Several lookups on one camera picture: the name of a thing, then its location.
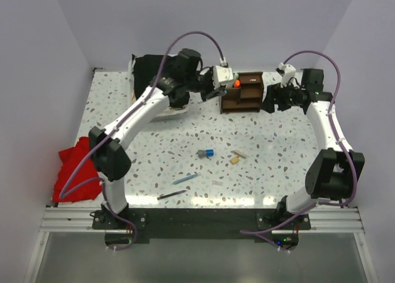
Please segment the beige long eraser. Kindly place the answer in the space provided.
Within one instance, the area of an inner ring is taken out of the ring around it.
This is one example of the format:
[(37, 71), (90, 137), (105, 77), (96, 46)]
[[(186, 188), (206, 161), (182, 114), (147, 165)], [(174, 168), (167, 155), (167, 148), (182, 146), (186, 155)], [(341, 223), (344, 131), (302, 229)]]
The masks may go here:
[(246, 155), (245, 153), (241, 152), (241, 151), (234, 150), (233, 153), (234, 153), (235, 155), (241, 157), (241, 158), (244, 158), (244, 159), (247, 158), (247, 155)]

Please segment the yellow square eraser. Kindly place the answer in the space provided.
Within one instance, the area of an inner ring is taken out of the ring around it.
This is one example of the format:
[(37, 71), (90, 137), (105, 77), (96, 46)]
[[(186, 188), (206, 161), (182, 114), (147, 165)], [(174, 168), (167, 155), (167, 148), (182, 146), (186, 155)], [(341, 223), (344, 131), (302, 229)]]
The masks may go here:
[(230, 159), (230, 162), (231, 162), (232, 164), (238, 163), (238, 162), (239, 162), (239, 157), (235, 156), (235, 157), (231, 158), (231, 159)]

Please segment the blue pen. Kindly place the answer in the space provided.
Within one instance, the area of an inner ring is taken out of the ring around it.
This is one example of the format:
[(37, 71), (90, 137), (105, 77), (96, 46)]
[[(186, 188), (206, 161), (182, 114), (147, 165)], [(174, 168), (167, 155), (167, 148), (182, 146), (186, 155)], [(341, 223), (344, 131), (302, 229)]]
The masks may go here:
[(200, 176), (200, 173), (190, 174), (190, 175), (187, 175), (187, 176), (185, 176), (185, 177), (183, 177), (181, 179), (177, 179), (177, 180), (173, 181), (172, 184), (173, 185), (180, 184), (182, 182), (194, 179), (194, 178), (196, 178), (198, 176)]

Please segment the dark purple pen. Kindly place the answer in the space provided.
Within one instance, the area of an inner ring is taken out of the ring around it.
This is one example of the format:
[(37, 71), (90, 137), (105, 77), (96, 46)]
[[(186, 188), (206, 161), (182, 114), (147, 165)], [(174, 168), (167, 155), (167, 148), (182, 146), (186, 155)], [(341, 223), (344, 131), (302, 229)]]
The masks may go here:
[(186, 191), (187, 190), (180, 190), (180, 191), (172, 192), (172, 193), (169, 193), (169, 194), (166, 194), (166, 195), (161, 195), (161, 196), (157, 197), (157, 200), (163, 200), (163, 199), (170, 198), (170, 197), (173, 197), (173, 196), (181, 195), (183, 193), (186, 193)]

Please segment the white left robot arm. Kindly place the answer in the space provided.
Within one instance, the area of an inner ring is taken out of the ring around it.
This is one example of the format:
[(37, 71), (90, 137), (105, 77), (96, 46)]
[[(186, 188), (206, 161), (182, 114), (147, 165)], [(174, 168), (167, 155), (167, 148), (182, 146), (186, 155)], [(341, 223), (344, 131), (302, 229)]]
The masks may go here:
[(159, 70), (142, 95), (120, 117), (105, 126), (89, 131), (89, 157), (104, 176), (102, 194), (108, 210), (106, 221), (114, 229), (128, 221), (124, 177), (131, 168), (127, 149), (143, 127), (189, 92), (200, 93), (207, 101), (223, 95), (233, 83), (233, 71), (227, 61), (198, 70), (201, 54), (182, 49), (172, 59), (163, 56)]

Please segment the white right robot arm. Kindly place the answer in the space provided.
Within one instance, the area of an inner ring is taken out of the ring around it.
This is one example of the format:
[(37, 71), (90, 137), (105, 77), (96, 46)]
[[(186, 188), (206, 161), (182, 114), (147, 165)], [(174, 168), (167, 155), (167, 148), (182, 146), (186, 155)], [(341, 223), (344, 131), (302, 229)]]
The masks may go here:
[(297, 214), (316, 205), (342, 206), (356, 194), (356, 186), (365, 163), (362, 153), (355, 152), (339, 125), (333, 94), (323, 89), (323, 70), (304, 69), (302, 79), (295, 78), (296, 69), (281, 63), (276, 71), (281, 82), (267, 87), (261, 108), (267, 113), (299, 107), (313, 127), (318, 155), (309, 167), (304, 187), (285, 196), (277, 206), (275, 222), (289, 229)]

